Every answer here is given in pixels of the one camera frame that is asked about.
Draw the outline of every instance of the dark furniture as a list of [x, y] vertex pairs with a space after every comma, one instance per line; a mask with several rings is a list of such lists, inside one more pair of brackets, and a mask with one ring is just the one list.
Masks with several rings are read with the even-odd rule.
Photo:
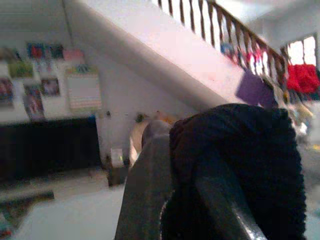
[[94, 117], [0, 126], [0, 182], [100, 166]]

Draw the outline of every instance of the stair railing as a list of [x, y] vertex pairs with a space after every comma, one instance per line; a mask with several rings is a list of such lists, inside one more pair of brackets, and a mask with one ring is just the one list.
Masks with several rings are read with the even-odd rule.
[[[266, 75], [283, 83], [284, 58], [215, 1], [152, 1], [161, 9], [166, 5], [166, 11], [170, 16], [179, 20], [183, 25], [188, 25], [194, 33], [198, 33], [214, 48], [219, 49], [222, 43], [233, 46], [245, 59], [237, 61], [241, 67], [251, 69], [254, 74]], [[259, 59], [253, 53], [259, 53]]]

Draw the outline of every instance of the purple cloth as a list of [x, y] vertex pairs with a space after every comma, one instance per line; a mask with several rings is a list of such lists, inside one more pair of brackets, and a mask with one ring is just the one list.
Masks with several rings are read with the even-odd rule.
[[264, 108], [277, 106], [274, 91], [250, 70], [245, 71], [235, 95], [250, 105], [260, 104]]

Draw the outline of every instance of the window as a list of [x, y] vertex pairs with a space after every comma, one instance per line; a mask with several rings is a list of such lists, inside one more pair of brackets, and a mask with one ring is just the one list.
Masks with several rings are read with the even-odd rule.
[[289, 62], [296, 64], [312, 64], [317, 65], [317, 44], [316, 34], [308, 35], [302, 39], [289, 42], [286, 45]]

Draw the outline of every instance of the red clothing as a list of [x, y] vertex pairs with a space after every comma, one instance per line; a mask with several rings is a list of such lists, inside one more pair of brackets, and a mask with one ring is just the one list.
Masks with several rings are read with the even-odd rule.
[[286, 86], [289, 90], [310, 94], [317, 91], [320, 81], [316, 73], [316, 67], [311, 64], [289, 65], [289, 78]]

